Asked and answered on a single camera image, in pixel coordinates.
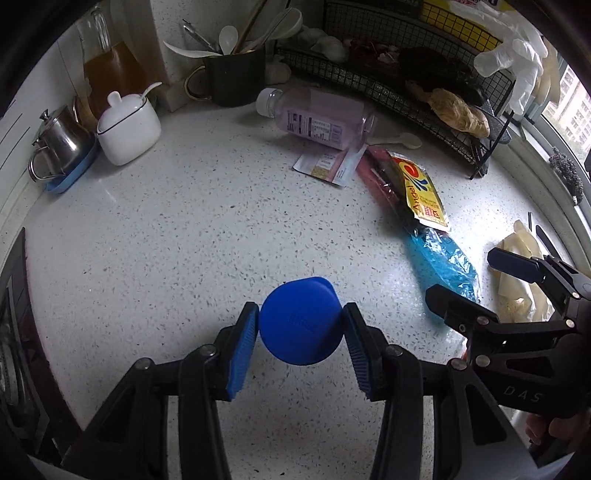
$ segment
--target blue tray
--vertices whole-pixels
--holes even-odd
[[[95,138],[95,144],[92,146],[88,155],[85,156],[82,161],[76,166],[72,172],[65,178],[58,178],[49,181],[45,184],[45,189],[49,193],[64,193],[78,180],[82,174],[88,170],[88,167],[92,165],[96,156],[100,151],[99,139]]]

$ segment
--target white ladle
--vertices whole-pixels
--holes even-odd
[[[368,145],[392,145],[401,143],[406,148],[414,150],[423,146],[423,142],[416,135],[408,132],[401,133],[397,137],[384,137],[384,138],[370,138],[368,139]]]
[[[232,50],[234,50],[236,43],[238,43],[238,30],[236,30],[236,27],[226,25],[220,32],[218,43],[220,44],[223,54],[230,55]]]
[[[205,51],[205,50],[184,50],[183,48],[178,48],[172,46],[169,43],[163,41],[164,45],[166,45],[170,50],[183,57],[189,57],[190,59],[201,59],[203,57],[221,57],[221,54],[215,53],[214,51]]]
[[[287,8],[279,12],[267,28],[267,31],[253,42],[245,46],[242,51],[254,50],[267,40],[279,40],[288,38],[300,31],[302,22],[301,12],[297,8]]]
[[[156,87],[162,85],[162,82],[154,82],[152,85],[149,85],[148,88],[144,90],[144,92],[139,96],[142,100],[146,98],[146,95],[150,93],[150,91],[154,90]]]

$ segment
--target yellow package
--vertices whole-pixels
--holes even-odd
[[[449,232],[449,220],[427,172],[407,157],[388,150],[398,166],[398,178],[404,181],[406,201],[414,217],[425,226]]]

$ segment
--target stainless steel teapot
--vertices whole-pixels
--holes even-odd
[[[66,105],[48,113],[45,110],[39,117],[43,123],[39,127],[29,161],[29,175],[34,181],[49,181],[68,175],[88,155],[95,144],[94,133],[80,125]],[[46,166],[39,175],[38,162],[44,159]]]

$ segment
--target glass jar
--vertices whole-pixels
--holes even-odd
[[[123,97],[148,86],[144,69],[113,26],[109,0],[95,5],[76,24],[82,43],[90,110],[96,119],[109,107],[107,96]]]

